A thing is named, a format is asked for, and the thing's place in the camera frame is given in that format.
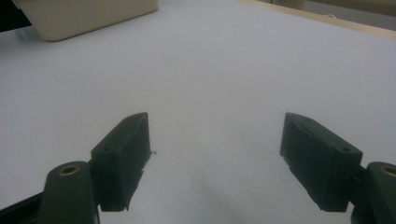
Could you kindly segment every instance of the black plastic part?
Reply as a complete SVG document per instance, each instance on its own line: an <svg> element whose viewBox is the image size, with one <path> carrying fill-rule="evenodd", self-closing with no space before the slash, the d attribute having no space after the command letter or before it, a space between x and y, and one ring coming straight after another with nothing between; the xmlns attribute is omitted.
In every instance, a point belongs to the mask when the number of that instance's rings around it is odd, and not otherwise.
<svg viewBox="0 0 396 224"><path fill-rule="evenodd" d="M377 224L374 214L372 212L365 213L360 211L357 207L353 208L352 216L350 217L352 224Z"/></svg>
<svg viewBox="0 0 396 224"><path fill-rule="evenodd" d="M99 223L87 162L69 162L49 172L37 223Z"/></svg>
<svg viewBox="0 0 396 224"><path fill-rule="evenodd" d="M43 193L15 203L0 211L0 223L35 224Z"/></svg>
<svg viewBox="0 0 396 224"><path fill-rule="evenodd" d="M280 154L321 210L345 212L362 152L316 121L287 113Z"/></svg>
<svg viewBox="0 0 396 224"><path fill-rule="evenodd" d="M371 162L366 169L365 186L375 220L396 223L396 166Z"/></svg>
<svg viewBox="0 0 396 224"><path fill-rule="evenodd" d="M356 211L356 216L359 219L374 220L373 210L367 193L366 176L366 170L360 167L359 171L352 177L352 184L346 186L346 188L350 189L349 200L355 205L354 211Z"/></svg>
<svg viewBox="0 0 396 224"><path fill-rule="evenodd" d="M151 154L148 114L124 119L91 154L93 185L102 211L128 209Z"/></svg>

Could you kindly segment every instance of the wooden edge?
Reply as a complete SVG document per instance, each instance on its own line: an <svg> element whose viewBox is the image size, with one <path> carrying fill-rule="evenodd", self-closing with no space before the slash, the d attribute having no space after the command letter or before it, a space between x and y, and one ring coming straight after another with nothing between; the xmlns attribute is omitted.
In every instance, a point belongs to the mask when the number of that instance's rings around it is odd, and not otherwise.
<svg viewBox="0 0 396 224"><path fill-rule="evenodd" d="M394 3L385 0L310 0L312 2L347 7L355 10L382 14L396 17L396 1Z"/></svg>
<svg viewBox="0 0 396 224"><path fill-rule="evenodd" d="M290 14L293 16L307 18L309 20L321 21L321 22L328 23L331 25L336 25L336 26L340 26L343 28L347 28L350 30L363 32L363 33L366 33L369 35L377 35L377 36L385 37L385 38L388 38L391 40L396 40L396 31L391 31L391 30L387 30L387 29L383 29L383 28L379 28L379 27L360 24L360 23L353 22L353 21L343 21L343 20L330 18L330 17L322 16L322 15L311 13L311 12L297 10L294 8L281 7L281 6L272 5L272 4L268 4L268 3L264 3L264 2L259 2L257 0L235 0L235 1L239 2L239 3L251 5L254 7L262 7L262 8L270 9L273 11L287 13L287 14Z"/></svg>

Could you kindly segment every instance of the screw hole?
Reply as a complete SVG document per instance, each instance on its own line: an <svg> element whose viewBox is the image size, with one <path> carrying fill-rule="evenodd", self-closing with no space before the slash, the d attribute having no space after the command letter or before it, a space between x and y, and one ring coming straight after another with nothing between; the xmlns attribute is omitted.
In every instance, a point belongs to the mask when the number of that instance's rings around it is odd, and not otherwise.
<svg viewBox="0 0 396 224"><path fill-rule="evenodd" d="M396 169L390 166L382 166L381 167L382 172L384 172L387 175L393 175L396 176Z"/></svg>
<svg viewBox="0 0 396 224"><path fill-rule="evenodd" d="M59 175L61 176L66 176L66 175L73 175L79 171L79 166L77 165L69 165L64 167L61 172L59 172Z"/></svg>

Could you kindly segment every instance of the beige box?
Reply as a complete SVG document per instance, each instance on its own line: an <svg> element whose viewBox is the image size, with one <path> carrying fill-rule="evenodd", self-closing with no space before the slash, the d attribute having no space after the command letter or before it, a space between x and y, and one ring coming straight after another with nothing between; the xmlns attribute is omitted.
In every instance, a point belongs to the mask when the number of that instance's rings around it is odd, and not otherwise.
<svg viewBox="0 0 396 224"><path fill-rule="evenodd" d="M59 41L158 9L158 0L14 0L39 35Z"/></svg>

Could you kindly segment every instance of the white table surface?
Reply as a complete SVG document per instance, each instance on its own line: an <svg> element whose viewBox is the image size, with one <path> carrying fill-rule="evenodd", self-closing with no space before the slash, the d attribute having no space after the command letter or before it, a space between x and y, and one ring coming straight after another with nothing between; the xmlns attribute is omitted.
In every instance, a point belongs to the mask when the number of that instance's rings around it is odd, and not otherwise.
<svg viewBox="0 0 396 224"><path fill-rule="evenodd" d="M160 10L62 42L0 34L0 207L88 161L147 111L152 150L131 210L102 223L349 223L320 212L279 156L283 118L320 122L396 162L396 41L230 0Z"/></svg>

